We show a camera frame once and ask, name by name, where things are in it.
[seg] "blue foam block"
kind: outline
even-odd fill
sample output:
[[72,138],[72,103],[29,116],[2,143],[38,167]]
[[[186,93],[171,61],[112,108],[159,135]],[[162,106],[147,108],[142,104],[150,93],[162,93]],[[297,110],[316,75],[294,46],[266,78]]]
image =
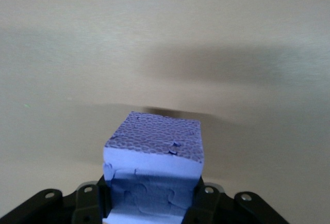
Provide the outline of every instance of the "blue foam block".
[[199,121],[131,112],[104,147],[111,212],[183,217],[203,165]]

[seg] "light blue foam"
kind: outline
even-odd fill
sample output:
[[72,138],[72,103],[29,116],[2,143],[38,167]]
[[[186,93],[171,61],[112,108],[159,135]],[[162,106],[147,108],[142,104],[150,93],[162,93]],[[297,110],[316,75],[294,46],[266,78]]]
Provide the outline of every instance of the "light blue foam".
[[[160,126],[162,134],[157,132]],[[141,130],[146,127],[147,133]],[[199,122],[131,113],[110,140],[104,147],[103,166],[113,204],[109,223],[123,223],[123,218],[129,223],[129,216],[131,223],[137,218],[181,223],[203,170]],[[168,147],[179,149],[173,153]]]

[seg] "black plastic mount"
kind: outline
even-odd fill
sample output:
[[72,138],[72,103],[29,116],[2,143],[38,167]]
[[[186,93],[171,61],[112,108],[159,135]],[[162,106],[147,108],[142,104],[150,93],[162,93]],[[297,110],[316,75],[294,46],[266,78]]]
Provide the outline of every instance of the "black plastic mount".
[[[101,224],[111,211],[110,188],[104,177],[68,196],[46,189],[0,219],[0,224]],[[182,224],[288,224],[257,194],[237,193],[234,199],[200,179],[192,206]]]

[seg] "white wall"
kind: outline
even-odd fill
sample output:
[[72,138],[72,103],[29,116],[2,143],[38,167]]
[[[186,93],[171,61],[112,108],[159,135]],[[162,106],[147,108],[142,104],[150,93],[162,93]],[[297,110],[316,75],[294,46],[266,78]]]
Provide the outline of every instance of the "white wall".
[[204,178],[330,219],[330,0],[1,0],[0,216],[102,175],[130,110],[203,123]]

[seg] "dark blue textured pattern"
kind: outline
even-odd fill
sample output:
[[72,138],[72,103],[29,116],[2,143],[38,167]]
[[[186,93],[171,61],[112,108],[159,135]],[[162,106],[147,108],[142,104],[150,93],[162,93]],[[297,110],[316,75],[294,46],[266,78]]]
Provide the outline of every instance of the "dark blue textured pattern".
[[132,111],[105,147],[204,161],[201,123]]

